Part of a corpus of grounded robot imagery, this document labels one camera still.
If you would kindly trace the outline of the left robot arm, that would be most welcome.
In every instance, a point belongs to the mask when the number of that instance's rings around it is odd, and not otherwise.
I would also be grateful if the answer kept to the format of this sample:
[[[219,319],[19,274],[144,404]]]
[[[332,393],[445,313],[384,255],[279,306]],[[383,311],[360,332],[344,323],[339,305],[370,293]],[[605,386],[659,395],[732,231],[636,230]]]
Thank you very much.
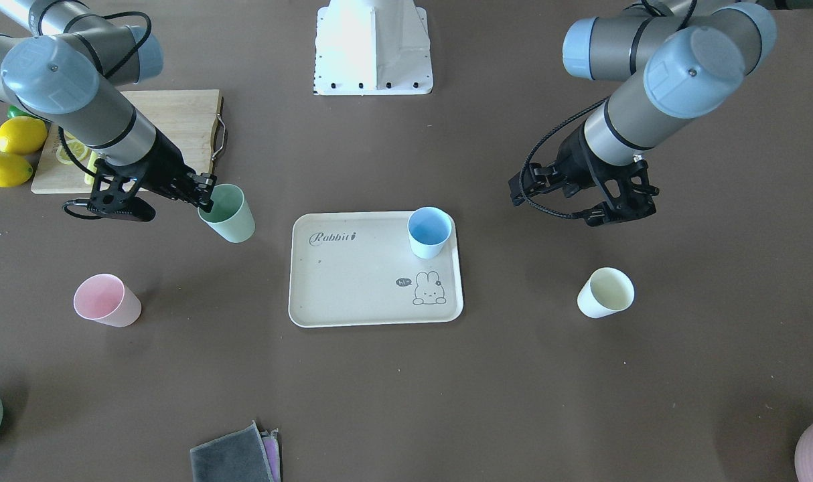
[[[771,13],[732,3],[697,16],[639,15],[579,19],[566,33],[563,64],[572,76],[617,80],[618,89],[580,113],[585,122],[541,165],[527,158],[510,178],[512,204],[562,190],[567,198],[597,188],[602,201],[571,214],[538,206],[550,216],[582,219],[596,228],[651,216],[657,187],[645,155],[677,131],[722,105],[774,47]]]

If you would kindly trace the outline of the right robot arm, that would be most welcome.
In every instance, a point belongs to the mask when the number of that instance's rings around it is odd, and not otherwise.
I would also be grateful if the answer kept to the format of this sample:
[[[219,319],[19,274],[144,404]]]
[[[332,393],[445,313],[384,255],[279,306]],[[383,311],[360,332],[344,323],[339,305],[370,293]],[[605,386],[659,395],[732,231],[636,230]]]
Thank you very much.
[[[0,34],[0,102],[70,132],[98,153],[85,219],[150,222],[140,189],[211,211],[216,177],[184,164],[180,150],[119,86],[158,76],[163,67],[151,25],[115,25],[81,1],[0,1],[0,12],[30,31]]]

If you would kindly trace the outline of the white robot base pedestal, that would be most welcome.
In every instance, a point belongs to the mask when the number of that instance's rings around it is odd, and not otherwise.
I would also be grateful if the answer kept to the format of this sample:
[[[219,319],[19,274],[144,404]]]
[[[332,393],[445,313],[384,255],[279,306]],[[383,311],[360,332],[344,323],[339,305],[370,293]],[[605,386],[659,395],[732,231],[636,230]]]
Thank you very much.
[[[313,92],[430,94],[427,13],[413,1],[331,1],[317,10]]]

